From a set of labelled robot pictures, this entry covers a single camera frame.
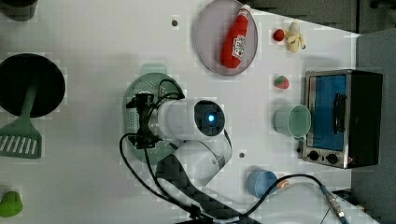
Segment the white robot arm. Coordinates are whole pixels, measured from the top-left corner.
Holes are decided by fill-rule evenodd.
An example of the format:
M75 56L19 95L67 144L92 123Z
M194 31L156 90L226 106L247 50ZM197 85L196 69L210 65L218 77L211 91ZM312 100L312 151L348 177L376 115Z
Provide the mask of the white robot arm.
M218 104L139 92L125 107L136 113L138 129L124 137L142 152L156 186L153 193L205 224L260 224L206 187L233 155Z

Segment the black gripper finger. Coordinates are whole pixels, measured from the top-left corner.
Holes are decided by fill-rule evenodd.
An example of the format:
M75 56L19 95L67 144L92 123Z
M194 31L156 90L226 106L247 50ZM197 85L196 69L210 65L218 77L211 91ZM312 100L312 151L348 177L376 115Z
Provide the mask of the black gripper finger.
M153 103L154 95L152 93L138 93L130 102L126 104L127 108L150 107Z
M137 148L154 148L158 138L152 134L135 134L129 137L129 141Z

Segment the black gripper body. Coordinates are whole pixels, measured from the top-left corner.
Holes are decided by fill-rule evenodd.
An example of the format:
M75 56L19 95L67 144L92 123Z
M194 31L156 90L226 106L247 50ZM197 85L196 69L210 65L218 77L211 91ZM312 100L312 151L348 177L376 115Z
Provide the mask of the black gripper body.
M153 112L153 106L142 104L136 108L136 111L139 116L139 128L137 131L137 135L140 138L157 139L158 136L155 135L149 128L149 120Z

